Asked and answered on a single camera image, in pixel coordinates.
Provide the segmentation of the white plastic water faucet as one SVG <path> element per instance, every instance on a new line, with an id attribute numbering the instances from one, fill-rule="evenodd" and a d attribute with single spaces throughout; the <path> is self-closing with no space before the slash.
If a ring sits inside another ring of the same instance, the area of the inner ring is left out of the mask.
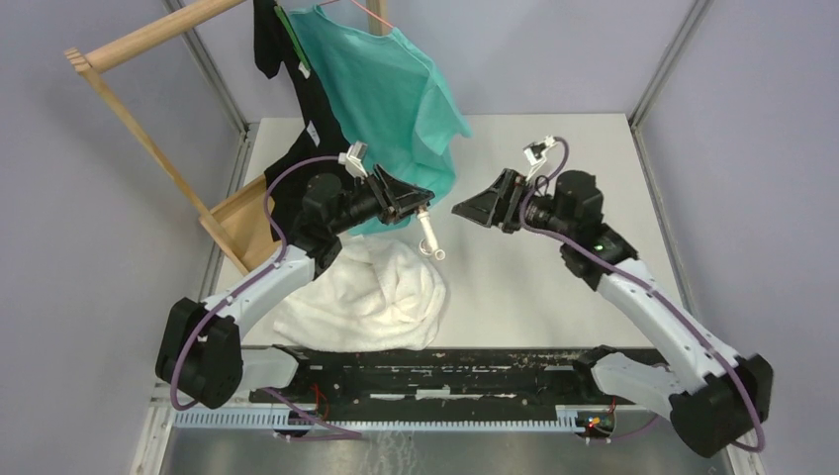
<path id="1" fill-rule="evenodd" d="M 436 237 L 434 232 L 430 214 L 429 218 L 425 220 L 419 220 L 421 230 L 423 232 L 423 238 L 419 243 L 419 252 L 429 258 L 433 258 L 434 260 L 441 261 L 444 260 L 446 257 L 446 252 L 442 249 L 439 244 L 439 241 Z"/>

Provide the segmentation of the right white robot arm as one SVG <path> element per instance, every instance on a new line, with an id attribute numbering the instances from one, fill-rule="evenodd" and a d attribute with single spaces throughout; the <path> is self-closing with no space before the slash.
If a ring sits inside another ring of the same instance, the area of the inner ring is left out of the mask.
<path id="1" fill-rule="evenodd" d="M 507 234 L 525 230 L 560 241 L 566 268 L 628 317 L 665 360 L 662 367 L 645 365 L 599 346 L 577 363 L 574 396 L 595 404 L 611 395 L 641 406 L 703 457 L 729 445 L 762 451 L 771 364 L 759 354 L 741 355 L 665 295 L 637 250 L 605 223 L 594 175 L 571 170 L 550 178 L 553 192 L 539 196 L 537 182 L 506 169 L 452 212 Z"/>

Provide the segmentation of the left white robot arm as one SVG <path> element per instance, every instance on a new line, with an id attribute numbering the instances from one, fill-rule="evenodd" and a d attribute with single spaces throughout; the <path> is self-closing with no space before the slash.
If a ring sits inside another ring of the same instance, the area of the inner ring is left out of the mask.
<path id="1" fill-rule="evenodd" d="M 265 388 L 291 403 L 304 400 L 311 375 L 289 352 L 270 346 L 245 349 L 242 340 L 270 310 L 318 279 L 342 250 L 340 234 L 375 219 L 395 225 L 426 210 L 434 193 L 402 181 L 382 166 L 353 180 L 351 189 L 329 173 L 312 178 L 293 230 L 279 247 L 231 288 L 170 309 L 155 363 L 168 383 L 172 407 L 217 409 L 235 394 Z"/>

